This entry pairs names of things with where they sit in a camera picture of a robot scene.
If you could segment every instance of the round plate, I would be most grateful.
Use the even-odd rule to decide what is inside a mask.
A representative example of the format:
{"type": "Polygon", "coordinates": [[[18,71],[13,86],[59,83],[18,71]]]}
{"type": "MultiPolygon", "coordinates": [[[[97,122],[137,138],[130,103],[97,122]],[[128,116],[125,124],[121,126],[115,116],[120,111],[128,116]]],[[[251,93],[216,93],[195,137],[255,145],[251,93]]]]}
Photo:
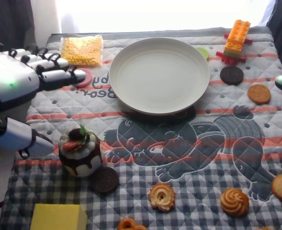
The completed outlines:
{"type": "Polygon", "coordinates": [[[124,48],[114,58],[109,80],[128,107],[151,115],[167,115],[193,105],[209,84],[203,55],[187,43],[150,38],[124,48]]]}

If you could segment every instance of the bag of yellow beads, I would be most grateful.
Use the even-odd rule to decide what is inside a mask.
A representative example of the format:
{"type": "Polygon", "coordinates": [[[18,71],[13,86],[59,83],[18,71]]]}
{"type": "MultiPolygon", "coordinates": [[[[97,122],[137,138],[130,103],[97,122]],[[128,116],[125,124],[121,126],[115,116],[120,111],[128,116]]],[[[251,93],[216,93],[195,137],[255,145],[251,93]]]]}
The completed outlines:
{"type": "Polygon", "coordinates": [[[61,39],[61,57],[77,66],[97,67],[101,64],[101,35],[61,39]]]}

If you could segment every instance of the yellow sponge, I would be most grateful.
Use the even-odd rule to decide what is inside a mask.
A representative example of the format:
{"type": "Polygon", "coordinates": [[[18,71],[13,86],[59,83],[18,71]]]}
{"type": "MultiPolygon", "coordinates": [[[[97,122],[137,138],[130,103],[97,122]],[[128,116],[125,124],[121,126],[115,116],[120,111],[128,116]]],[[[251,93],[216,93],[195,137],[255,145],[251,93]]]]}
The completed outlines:
{"type": "Polygon", "coordinates": [[[30,230],[85,230],[87,219],[80,205],[36,204],[30,230]]]}

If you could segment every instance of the chocolate sauce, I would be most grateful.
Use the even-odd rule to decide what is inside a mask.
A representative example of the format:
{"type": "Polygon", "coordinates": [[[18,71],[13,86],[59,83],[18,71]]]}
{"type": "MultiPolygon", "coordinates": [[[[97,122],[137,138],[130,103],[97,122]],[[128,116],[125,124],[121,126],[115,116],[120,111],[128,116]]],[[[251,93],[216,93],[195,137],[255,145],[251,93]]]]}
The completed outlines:
{"type": "Polygon", "coordinates": [[[86,164],[89,167],[89,169],[91,169],[92,168],[91,160],[96,156],[99,156],[101,163],[102,163],[103,159],[102,159],[102,154],[101,154],[99,142],[96,143],[94,150],[92,150],[91,153],[88,156],[86,156],[84,158],[80,158],[80,159],[66,158],[65,156],[62,155],[62,153],[59,149],[60,161],[62,162],[63,165],[72,168],[76,175],[78,175],[76,168],[80,165],[86,164]]]}

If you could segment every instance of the gingham fabric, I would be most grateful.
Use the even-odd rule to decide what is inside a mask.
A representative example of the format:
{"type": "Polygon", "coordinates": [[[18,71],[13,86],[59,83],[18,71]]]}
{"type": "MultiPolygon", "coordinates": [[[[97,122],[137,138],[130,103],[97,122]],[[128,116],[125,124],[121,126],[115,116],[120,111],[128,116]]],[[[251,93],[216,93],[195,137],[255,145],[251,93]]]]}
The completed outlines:
{"type": "MultiPolygon", "coordinates": [[[[244,81],[224,84],[224,29],[153,33],[204,47],[211,80],[200,100],[172,117],[148,119],[123,106],[108,82],[114,56],[125,46],[149,36],[104,38],[103,65],[92,69],[92,86],[63,87],[40,92],[33,99],[27,122],[55,144],[61,134],[80,124],[102,140],[104,165],[119,175],[119,186],[107,195],[93,192],[88,178],[73,177],[62,167],[58,151],[22,160],[16,156],[1,215],[1,229],[27,230],[36,203],[80,204],[88,215],[88,230],[115,230],[130,217],[149,230],[282,230],[282,202],[271,193],[271,182],[282,173],[282,91],[274,84],[282,74],[270,32],[251,29],[245,64],[238,64],[244,81]],[[270,89],[269,104],[258,106],[247,97],[255,83],[270,89]],[[151,207],[150,188],[172,186],[175,208],[163,213],[151,207]],[[220,196],[240,188],[249,197],[248,214],[233,218],[223,212],[220,196]]],[[[57,49],[59,42],[49,43],[57,49]]]]}

